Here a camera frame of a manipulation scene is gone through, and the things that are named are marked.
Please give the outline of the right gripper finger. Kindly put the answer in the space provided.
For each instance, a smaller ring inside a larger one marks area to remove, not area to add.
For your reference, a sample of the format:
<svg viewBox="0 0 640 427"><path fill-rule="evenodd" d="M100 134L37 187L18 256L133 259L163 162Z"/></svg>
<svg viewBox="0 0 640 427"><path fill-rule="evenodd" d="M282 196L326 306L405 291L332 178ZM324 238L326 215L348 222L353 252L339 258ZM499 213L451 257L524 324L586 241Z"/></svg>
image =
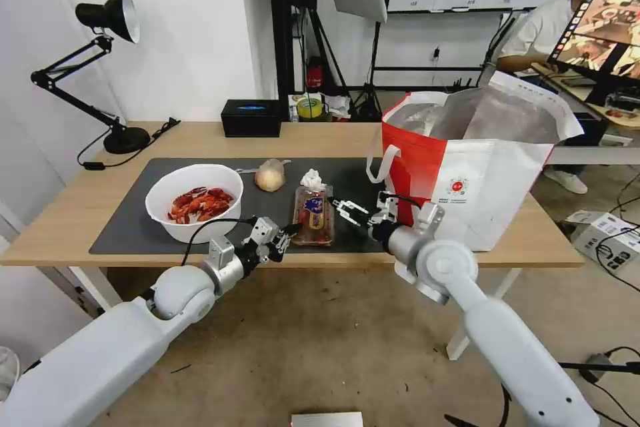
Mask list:
<svg viewBox="0 0 640 427"><path fill-rule="evenodd" d="M371 225L371 215L368 211L362 211L360 209L340 208L338 209L338 213L343 219L360 228L368 228Z"/></svg>
<svg viewBox="0 0 640 427"><path fill-rule="evenodd" d="M344 200L344 199L338 199L336 197L332 197L331 198L331 204L338 211L344 211L344 212L359 211L362 214L368 214L369 213L369 211L366 210L364 207L356 204L355 202L353 202L351 200Z"/></svg>

